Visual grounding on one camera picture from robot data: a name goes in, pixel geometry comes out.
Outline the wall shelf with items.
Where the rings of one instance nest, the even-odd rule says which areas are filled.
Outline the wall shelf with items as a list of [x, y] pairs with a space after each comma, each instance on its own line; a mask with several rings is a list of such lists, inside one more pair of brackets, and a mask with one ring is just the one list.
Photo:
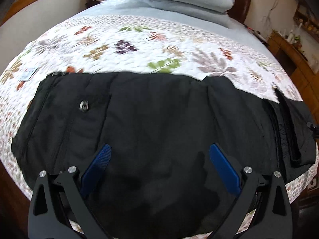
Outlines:
[[293, 20], [297, 25], [301, 25], [302, 30], [318, 42], [318, 19], [315, 18], [307, 6], [298, 2]]

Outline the wooden desk cabinet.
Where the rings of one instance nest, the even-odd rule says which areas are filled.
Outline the wooden desk cabinet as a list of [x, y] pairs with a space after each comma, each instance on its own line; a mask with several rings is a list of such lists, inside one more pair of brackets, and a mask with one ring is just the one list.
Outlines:
[[268, 38], [268, 49], [286, 71], [310, 111], [318, 111], [318, 74], [315, 74], [300, 52], [278, 32]]

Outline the floral quilt bedspread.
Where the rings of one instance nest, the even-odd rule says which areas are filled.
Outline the floral quilt bedspread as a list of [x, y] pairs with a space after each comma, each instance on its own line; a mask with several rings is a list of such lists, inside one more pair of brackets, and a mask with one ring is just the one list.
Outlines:
[[[39, 84], [54, 73], [118, 72], [183, 75], [196, 80], [225, 77], [235, 88], [261, 99], [274, 101], [278, 90], [286, 98], [305, 104], [277, 61], [216, 33], [149, 17], [68, 19], [29, 43], [1, 75], [1, 161], [27, 198], [29, 208], [34, 186], [25, 181], [11, 144]], [[313, 119], [307, 126], [315, 139], [318, 132]], [[317, 165], [316, 143], [315, 163], [296, 179], [284, 182], [290, 203], [294, 199], [290, 186], [309, 181]], [[65, 194], [60, 195], [72, 228], [82, 233]]]

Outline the black pants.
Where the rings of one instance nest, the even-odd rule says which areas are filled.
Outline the black pants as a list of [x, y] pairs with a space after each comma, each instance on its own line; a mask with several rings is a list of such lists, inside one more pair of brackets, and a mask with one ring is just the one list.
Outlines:
[[315, 163], [309, 109], [274, 96], [225, 77], [54, 73], [39, 84], [11, 150], [33, 187], [42, 170], [86, 170], [109, 145], [108, 165], [85, 179], [85, 200], [111, 236], [206, 234], [234, 201], [210, 160], [212, 144], [260, 174], [279, 171], [285, 183]]

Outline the dark wooden headboard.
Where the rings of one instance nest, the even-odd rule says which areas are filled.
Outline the dark wooden headboard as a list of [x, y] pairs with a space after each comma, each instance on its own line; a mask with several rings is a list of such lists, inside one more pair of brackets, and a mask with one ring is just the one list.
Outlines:
[[244, 24], [248, 15], [250, 3], [251, 0], [235, 0], [233, 7], [228, 10], [229, 17]]

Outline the light blue bed sheet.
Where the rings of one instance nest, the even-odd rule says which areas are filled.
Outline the light blue bed sheet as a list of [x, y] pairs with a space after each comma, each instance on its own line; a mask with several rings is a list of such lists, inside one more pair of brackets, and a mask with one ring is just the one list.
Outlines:
[[230, 38], [242, 45], [246, 45], [267, 57], [272, 57], [272, 53], [263, 45], [255, 36], [249, 33], [243, 24], [229, 18], [228, 26], [222, 26], [217, 23], [200, 20], [178, 12], [165, 11], [150, 7], [144, 0], [105, 0], [102, 3], [86, 9], [76, 15], [84, 16], [101, 16], [101, 15], [134, 15], [158, 18], [172, 22], [178, 22], [193, 27], [198, 27], [218, 35]]

